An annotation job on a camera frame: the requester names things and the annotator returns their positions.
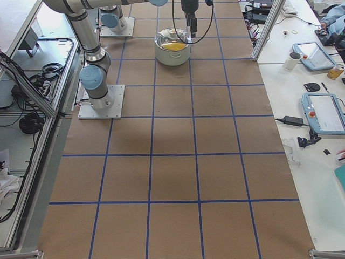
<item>yellow food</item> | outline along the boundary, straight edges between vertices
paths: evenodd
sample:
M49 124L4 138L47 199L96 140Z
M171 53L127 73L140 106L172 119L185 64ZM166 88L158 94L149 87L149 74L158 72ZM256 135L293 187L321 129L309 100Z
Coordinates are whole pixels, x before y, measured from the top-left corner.
M179 50L183 50L185 48L185 44L179 43L179 42L163 43L161 46L165 50L172 50L172 51L179 51Z

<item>person's hand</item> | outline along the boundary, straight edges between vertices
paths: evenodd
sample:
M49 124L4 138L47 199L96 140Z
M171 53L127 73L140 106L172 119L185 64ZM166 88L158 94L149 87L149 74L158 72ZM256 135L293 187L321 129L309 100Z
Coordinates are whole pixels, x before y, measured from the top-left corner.
M321 27L325 30L327 27L327 23L320 23L320 24L321 24Z

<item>white table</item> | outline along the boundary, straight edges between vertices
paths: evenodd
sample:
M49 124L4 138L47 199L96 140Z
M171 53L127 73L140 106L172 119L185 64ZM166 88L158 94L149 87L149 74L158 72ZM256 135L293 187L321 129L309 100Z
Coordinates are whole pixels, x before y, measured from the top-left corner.
M321 85L324 82L331 93L345 100L345 84L341 77L331 80L326 73L308 72L302 64L291 72L285 71L281 64L261 64L259 67L275 118L301 117L307 124L301 104L301 96L306 92L304 83ZM319 92L326 93L322 87ZM280 122L277 126L281 138L292 139L295 145L294 155L300 166L290 163L290 169L316 250L345 250L345 192L333 172L341 166L335 154L345 148L345 139L327 139L320 135L322 139L318 143L303 149L298 146L297 137L309 139L309 127L298 128ZM326 156L325 149L331 155Z
M305 0L290 1L298 10L298 17L319 24ZM283 18L280 14L276 23ZM319 41L314 32L316 29L316 26L297 18L285 19L273 27L270 39L258 59L275 118L285 115L300 117L307 124L301 104L302 94L306 92L303 87L305 83L315 82L321 86L321 82L324 82L330 93L335 93L345 101L345 84L341 81L344 75L331 80L327 78L327 71L311 72L302 64L298 64L293 71L282 68L292 50L292 44ZM284 30L289 32L285 37ZM328 53L336 53L333 47L325 49ZM339 55L332 57L336 62L343 62ZM319 92L327 93L322 86ZM345 148L345 139L339 136L330 139L320 135L321 141L303 149L298 146L297 137L309 139L309 127L293 127L280 122L277 122L277 127L283 143L288 142L292 146L293 158L300 162L300 165L290 162L289 166L315 249L345 250L345 192L334 174L334 169L341 166L335 155ZM326 156L323 152L325 149L331 155Z
M302 20L319 25L318 19L311 10L306 0L290 0L290 2L298 10L297 16ZM281 22L285 17L280 14L276 23ZM286 18L281 23L276 24L271 33L270 38L263 48L259 56L259 64L277 64L283 63L292 51L294 43L303 42L319 42L315 34L318 27L309 25L296 17ZM288 31L288 35L284 35L283 31ZM328 53L337 53L333 47L324 47ZM343 60L339 55L332 56L337 63L342 63Z

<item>white mug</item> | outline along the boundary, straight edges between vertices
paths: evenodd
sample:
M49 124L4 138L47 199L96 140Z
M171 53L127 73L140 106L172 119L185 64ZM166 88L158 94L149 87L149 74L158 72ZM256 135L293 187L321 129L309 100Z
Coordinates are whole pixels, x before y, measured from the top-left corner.
M301 54L298 52L290 52L288 58L285 60L284 64L282 65L283 68L287 70L293 70L295 65L300 61Z

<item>small black object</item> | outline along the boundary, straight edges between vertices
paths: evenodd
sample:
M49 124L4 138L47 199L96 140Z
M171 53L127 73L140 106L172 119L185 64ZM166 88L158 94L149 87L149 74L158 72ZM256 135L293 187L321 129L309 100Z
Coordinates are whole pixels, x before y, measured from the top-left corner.
M303 123L302 118L297 118L297 117L292 117L292 116L284 116L282 119L275 119L277 121L280 121L284 124L292 125L292 126L307 126L306 124Z
M321 87L317 83L304 84L304 87L308 92L317 92L321 89Z
M321 138L312 129L309 131L309 136L309 140L297 137L298 145L300 147L306 148L307 146L313 145L321 140Z
M18 85L14 85L12 90L11 90L11 95L14 98L20 98L22 97L23 99L26 99L26 94L20 89Z
M37 113L31 112L20 119L19 128L25 134L35 134L40 131L43 124L43 118Z
M326 92L329 93L327 86L326 86L323 82L321 82L321 85L322 85L323 88L326 90Z
M324 154L326 154L326 155L330 155L330 151L328 151L328 149L325 149L323 152L324 152Z

